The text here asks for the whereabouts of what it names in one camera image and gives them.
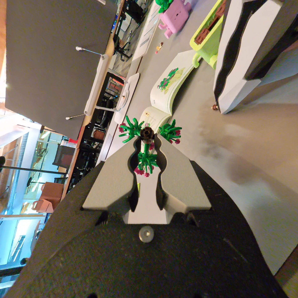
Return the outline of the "dark grey divider panel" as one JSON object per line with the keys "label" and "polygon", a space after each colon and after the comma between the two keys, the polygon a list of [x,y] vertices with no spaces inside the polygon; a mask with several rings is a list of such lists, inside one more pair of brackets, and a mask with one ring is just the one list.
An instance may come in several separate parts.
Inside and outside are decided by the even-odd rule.
{"label": "dark grey divider panel", "polygon": [[5,107],[77,139],[117,12],[115,1],[9,0]]}

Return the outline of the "white rounded tray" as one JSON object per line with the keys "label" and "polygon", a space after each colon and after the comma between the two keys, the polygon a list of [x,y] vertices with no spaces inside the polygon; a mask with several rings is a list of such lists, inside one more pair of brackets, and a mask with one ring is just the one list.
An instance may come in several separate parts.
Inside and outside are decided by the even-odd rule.
{"label": "white rounded tray", "polygon": [[124,122],[128,107],[132,100],[139,78],[140,73],[136,73],[133,76],[129,77],[122,89],[120,98],[116,106],[116,112],[114,113],[114,121],[119,125],[121,125]]}

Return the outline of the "green toy plant pink flowers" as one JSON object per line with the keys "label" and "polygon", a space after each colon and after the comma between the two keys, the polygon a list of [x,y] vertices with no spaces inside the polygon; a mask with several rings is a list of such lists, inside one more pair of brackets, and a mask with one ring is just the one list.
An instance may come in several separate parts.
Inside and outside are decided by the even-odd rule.
{"label": "green toy plant pink flowers", "polygon": [[[173,119],[171,123],[165,123],[157,128],[157,133],[166,139],[171,144],[175,142],[180,143],[182,127],[176,126],[176,120]],[[153,173],[157,165],[157,154],[155,150],[155,131],[150,124],[144,124],[144,121],[139,122],[136,118],[132,121],[128,116],[125,116],[125,122],[119,126],[119,137],[126,137],[122,143],[128,143],[134,137],[141,139],[141,149],[138,153],[138,165],[135,168],[135,173],[141,176],[149,177]]]}

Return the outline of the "open toy instruction booklet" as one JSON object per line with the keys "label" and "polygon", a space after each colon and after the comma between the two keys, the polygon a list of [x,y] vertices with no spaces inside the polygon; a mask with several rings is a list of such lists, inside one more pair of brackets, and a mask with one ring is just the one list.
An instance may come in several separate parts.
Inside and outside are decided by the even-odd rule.
{"label": "open toy instruction booklet", "polygon": [[150,92],[151,105],[144,109],[139,119],[139,123],[143,123],[142,128],[150,127],[154,133],[158,133],[159,128],[169,122],[173,115],[173,101],[194,69],[194,56],[194,50],[178,53],[157,79]]}

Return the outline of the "white panel bracket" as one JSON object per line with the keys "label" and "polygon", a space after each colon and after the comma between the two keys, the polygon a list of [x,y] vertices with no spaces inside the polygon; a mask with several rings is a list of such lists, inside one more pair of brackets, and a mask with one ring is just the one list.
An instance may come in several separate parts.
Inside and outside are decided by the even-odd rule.
{"label": "white panel bracket", "polygon": [[87,100],[85,109],[84,109],[84,114],[85,116],[92,116],[93,111],[95,109],[95,105],[98,101],[99,93],[102,88],[103,81],[105,79],[107,69],[108,69],[108,64],[109,64],[109,55],[104,54],[100,57],[99,63],[96,69],[96,75],[95,79],[91,88],[91,92],[89,95],[89,98]]}

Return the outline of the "brown chair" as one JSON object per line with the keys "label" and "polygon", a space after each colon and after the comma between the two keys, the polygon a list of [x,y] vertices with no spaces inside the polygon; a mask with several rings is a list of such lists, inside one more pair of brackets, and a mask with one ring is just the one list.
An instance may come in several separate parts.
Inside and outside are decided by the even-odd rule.
{"label": "brown chair", "polygon": [[38,213],[53,213],[61,201],[63,189],[63,184],[54,182],[43,184],[39,199],[32,203],[32,210]]}

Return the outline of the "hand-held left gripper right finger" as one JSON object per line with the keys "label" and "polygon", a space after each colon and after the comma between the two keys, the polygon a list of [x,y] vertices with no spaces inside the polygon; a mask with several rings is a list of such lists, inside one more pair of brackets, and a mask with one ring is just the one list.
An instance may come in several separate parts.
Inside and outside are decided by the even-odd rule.
{"label": "hand-held left gripper right finger", "polygon": [[161,135],[155,135],[154,145],[160,169],[156,187],[158,207],[166,214],[210,210],[211,203],[189,158]]}

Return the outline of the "lime green toy flowerpot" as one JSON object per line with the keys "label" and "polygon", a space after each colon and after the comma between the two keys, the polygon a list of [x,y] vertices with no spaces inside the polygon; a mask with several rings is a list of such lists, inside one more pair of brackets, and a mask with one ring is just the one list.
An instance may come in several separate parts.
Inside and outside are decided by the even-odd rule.
{"label": "lime green toy flowerpot", "polygon": [[202,58],[216,69],[225,6],[225,0],[218,0],[190,40],[195,51],[192,59],[195,68]]}

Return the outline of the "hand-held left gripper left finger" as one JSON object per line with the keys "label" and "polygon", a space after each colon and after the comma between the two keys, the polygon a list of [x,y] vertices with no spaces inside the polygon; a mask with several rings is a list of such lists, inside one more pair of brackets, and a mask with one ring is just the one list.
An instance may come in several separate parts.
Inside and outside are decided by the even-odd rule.
{"label": "hand-held left gripper left finger", "polygon": [[108,212],[134,212],[138,204],[135,168],[139,164],[138,154],[141,138],[133,137],[104,162],[85,202],[86,210]]}

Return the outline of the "pink toy flowerpot with plant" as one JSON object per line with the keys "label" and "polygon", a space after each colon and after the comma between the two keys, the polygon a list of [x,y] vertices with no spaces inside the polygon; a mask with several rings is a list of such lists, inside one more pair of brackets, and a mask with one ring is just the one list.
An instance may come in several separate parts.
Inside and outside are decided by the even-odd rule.
{"label": "pink toy flowerpot with plant", "polygon": [[166,30],[164,35],[167,39],[177,33],[185,24],[192,9],[190,2],[185,0],[156,1],[160,6],[159,29]]}

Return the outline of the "laminated instruction sheet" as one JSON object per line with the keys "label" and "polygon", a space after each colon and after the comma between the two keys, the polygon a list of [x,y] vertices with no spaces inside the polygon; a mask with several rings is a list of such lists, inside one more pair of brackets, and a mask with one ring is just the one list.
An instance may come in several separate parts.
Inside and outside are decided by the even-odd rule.
{"label": "laminated instruction sheet", "polygon": [[132,61],[144,56],[147,53],[150,47],[153,35],[159,24],[159,19],[160,19],[159,9],[160,9],[160,6],[155,1],[153,1],[151,8],[149,10],[145,25],[143,27],[143,31],[140,35],[139,43],[132,57]]}

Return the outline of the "black office chair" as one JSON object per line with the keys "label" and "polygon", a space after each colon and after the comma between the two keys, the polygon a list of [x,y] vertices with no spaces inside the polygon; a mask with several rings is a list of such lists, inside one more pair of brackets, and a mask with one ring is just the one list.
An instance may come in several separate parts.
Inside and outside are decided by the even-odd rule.
{"label": "black office chair", "polygon": [[125,53],[126,51],[129,51],[129,48],[125,48],[125,46],[127,44],[130,44],[130,42],[127,42],[123,46],[121,46],[122,40],[119,37],[117,37],[116,39],[113,39],[113,41],[114,41],[114,54],[113,55],[119,53],[120,54],[120,60],[122,62],[125,61],[123,57],[125,57],[126,58],[126,61],[128,61],[132,57],[132,54],[131,55],[127,55]]}

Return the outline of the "black pendant lamp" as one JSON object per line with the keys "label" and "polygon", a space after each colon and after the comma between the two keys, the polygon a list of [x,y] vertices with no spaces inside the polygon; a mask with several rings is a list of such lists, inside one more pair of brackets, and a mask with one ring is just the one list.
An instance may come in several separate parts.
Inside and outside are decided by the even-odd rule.
{"label": "black pendant lamp", "polygon": [[23,170],[29,172],[36,172],[36,173],[49,173],[55,175],[66,175],[64,172],[57,172],[57,171],[49,171],[49,170],[41,170],[41,169],[33,169],[33,168],[23,168],[23,167],[14,167],[14,166],[6,166],[5,165],[6,158],[4,156],[0,157],[0,169],[13,169],[13,170]]}

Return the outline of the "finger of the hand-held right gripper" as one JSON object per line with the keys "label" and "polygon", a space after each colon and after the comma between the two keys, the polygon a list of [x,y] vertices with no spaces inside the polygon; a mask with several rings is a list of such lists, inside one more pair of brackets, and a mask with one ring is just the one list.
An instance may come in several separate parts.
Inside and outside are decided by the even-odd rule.
{"label": "finger of the hand-held right gripper", "polygon": [[219,103],[227,76],[233,70],[234,66],[237,65],[237,71],[241,68],[245,70],[248,68],[244,58],[245,51],[240,46],[241,38],[248,22],[247,1],[227,2],[213,86],[215,102],[217,104]]}
{"label": "finger of the hand-held right gripper", "polygon": [[[269,31],[274,19],[281,9],[281,1],[247,1],[248,22],[241,38],[241,48],[244,53],[245,62],[249,68],[261,43]],[[245,80],[247,70],[241,68],[239,71],[234,66],[227,76],[224,89],[219,98],[219,111],[227,114],[233,110],[250,92],[252,92],[262,79]]]}

